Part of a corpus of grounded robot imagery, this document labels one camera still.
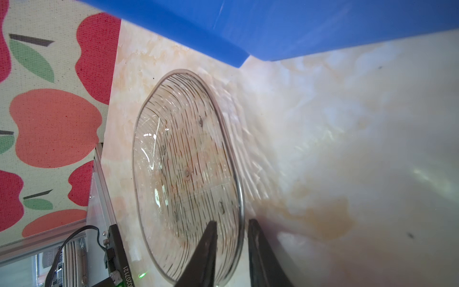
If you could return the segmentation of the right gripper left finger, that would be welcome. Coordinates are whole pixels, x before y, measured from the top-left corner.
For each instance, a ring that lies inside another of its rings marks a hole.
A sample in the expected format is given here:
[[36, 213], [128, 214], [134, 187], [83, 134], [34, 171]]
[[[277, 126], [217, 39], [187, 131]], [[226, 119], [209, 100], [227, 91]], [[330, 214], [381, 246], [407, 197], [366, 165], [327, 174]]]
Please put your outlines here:
[[213, 287], [215, 285], [217, 242], [217, 223], [210, 221], [175, 287]]

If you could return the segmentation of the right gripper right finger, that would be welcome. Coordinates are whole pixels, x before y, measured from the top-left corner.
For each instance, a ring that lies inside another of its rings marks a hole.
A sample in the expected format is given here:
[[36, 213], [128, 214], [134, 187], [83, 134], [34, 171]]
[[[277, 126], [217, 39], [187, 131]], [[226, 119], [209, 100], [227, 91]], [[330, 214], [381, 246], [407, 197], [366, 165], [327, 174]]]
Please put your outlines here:
[[292, 287], [256, 219], [249, 220], [247, 239], [251, 286]]

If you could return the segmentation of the clear glass plate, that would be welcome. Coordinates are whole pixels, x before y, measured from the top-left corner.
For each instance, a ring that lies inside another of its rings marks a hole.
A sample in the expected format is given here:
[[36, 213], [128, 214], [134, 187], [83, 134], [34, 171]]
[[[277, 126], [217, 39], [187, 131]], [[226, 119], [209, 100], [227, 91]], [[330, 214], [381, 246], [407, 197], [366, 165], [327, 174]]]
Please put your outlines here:
[[224, 117], [197, 74], [160, 79], [137, 116], [131, 154], [142, 236], [161, 275], [176, 282], [215, 221], [215, 283], [226, 285], [243, 248], [245, 200]]

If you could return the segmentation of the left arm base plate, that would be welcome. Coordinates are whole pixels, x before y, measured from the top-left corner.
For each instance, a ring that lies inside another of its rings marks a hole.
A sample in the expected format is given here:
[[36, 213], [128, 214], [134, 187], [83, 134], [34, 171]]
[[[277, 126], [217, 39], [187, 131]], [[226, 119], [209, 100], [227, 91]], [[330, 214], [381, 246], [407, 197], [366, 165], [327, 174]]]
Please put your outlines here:
[[108, 229], [108, 236], [104, 240], [105, 267], [108, 277], [93, 285], [94, 287], [135, 287], [129, 267], [123, 241], [117, 224]]

